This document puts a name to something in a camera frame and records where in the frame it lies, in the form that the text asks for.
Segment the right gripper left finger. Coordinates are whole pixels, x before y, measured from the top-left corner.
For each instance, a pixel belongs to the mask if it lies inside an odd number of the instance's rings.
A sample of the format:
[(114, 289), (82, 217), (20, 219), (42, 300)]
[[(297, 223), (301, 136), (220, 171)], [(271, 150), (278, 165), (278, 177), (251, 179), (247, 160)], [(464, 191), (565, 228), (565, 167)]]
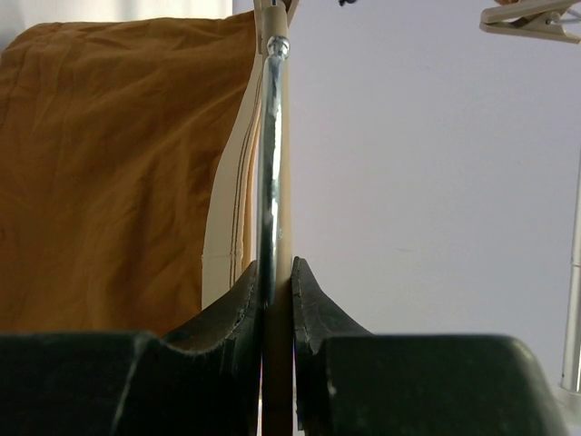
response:
[(252, 435), (261, 313), (249, 267), (219, 300), (149, 332), (3, 335), (4, 435)]

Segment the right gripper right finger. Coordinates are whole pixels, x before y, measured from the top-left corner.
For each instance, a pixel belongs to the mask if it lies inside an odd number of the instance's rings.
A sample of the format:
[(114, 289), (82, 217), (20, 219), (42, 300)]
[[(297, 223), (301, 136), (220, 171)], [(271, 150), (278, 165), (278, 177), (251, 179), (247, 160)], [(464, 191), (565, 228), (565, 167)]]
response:
[(564, 435), (526, 345), (490, 334), (374, 334), (291, 273), (298, 425), (308, 435)]

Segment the brown underwear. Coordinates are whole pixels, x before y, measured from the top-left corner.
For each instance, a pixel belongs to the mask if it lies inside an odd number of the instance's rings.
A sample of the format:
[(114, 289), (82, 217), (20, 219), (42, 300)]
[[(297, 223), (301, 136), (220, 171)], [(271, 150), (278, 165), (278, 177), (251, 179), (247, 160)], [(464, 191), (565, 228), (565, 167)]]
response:
[(249, 261), (253, 13), (49, 23), (1, 54), (1, 330), (166, 334)]

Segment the beige clip hanger with underwear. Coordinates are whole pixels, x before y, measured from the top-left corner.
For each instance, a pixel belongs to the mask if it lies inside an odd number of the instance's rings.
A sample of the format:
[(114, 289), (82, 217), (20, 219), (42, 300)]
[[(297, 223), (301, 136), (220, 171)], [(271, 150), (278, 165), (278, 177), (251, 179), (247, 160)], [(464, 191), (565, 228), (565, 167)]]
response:
[(276, 404), (296, 404), (296, 258), (367, 331), (509, 336), (552, 392), (580, 145), (566, 24), (579, 12), (577, 1), (267, 4), (264, 434), (279, 431)]

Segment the white metal clothes rack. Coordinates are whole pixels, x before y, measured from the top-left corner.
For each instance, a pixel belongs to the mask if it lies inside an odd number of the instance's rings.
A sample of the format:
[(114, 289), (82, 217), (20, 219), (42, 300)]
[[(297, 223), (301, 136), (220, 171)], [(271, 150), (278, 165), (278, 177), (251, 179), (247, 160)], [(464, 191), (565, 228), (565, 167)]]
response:
[(580, 422), (580, 171), (577, 171), (576, 182), (566, 334), (558, 398), (569, 420)]

